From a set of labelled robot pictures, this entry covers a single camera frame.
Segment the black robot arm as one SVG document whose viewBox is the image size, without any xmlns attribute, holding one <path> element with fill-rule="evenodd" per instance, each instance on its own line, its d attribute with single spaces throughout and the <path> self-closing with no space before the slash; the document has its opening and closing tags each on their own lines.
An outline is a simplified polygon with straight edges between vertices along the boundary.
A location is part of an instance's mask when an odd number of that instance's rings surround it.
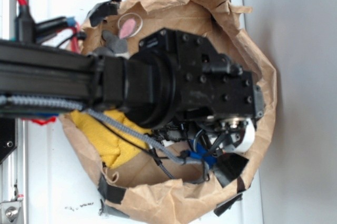
<svg viewBox="0 0 337 224">
<path fill-rule="evenodd" d="M 143 128 L 171 120 L 212 125 L 263 116 L 252 74 L 202 36 L 162 29 L 131 58 L 83 56 L 1 41 L 1 116 L 48 118 L 117 109 Z"/>
</svg>

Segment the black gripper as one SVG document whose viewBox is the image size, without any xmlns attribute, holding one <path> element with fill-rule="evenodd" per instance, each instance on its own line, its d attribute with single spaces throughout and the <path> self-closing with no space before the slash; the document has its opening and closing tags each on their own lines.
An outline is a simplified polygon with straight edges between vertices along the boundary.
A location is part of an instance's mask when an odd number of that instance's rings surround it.
<svg viewBox="0 0 337 224">
<path fill-rule="evenodd" d="M 259 120 L 260 87 L 252 73 L 200 35 L 163 28 L 139 42 L 137 59 L 152 66 L 153 99 L 168 120 Z"/>
</svg>

